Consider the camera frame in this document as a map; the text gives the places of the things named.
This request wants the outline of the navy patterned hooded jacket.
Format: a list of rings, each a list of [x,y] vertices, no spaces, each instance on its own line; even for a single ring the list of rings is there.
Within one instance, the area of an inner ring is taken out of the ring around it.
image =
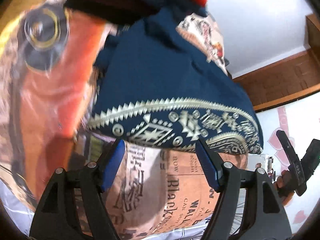
[[[223,38],[205,12],[171,8],[107,37],[87,127],[139,145],[260,154],[263,132],[246,92],[227,74]]]

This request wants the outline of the wooden door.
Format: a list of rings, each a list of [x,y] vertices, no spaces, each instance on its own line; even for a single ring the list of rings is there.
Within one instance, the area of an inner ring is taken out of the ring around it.
[[[233,80],[247,92],[254,110],[265,111],[319,92],[319,18],[306,16],[306,51]]]

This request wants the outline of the printed bed blanket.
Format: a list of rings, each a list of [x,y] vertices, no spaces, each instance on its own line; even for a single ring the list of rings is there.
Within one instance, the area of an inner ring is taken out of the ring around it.
[[[101,195],[119,238],[163,237],[202,223],[219,195],[206,183],[195,150],[139,145],[87,127],[102,76],[96,59],[109,35],[133,24],[68,9],[66,1],[45,0],[8,25],[1,52],[1,181],[35,212],[57,168],[81,169],[120,139],[123,159]],[[238,168],[247,164],[248,154],[218,153]],[[90,236],[80,190],[74,193],[81,230]]]

